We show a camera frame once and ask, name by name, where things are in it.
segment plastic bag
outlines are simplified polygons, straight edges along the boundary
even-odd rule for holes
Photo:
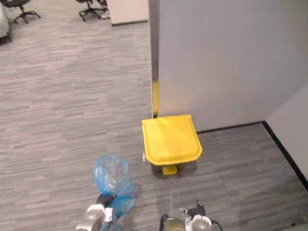
[[[108,206],[113,209],[113,222],[133,207],[138,189],[131,184],[126,161],[104,155],[95,163],[92,177],[101,194],[116,195]]]

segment yellow trash bin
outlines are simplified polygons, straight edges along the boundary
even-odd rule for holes
[[[195,161],[202,153],[191,115],[142,121],[145,156],[164,175],[176,174],[178,165]]]

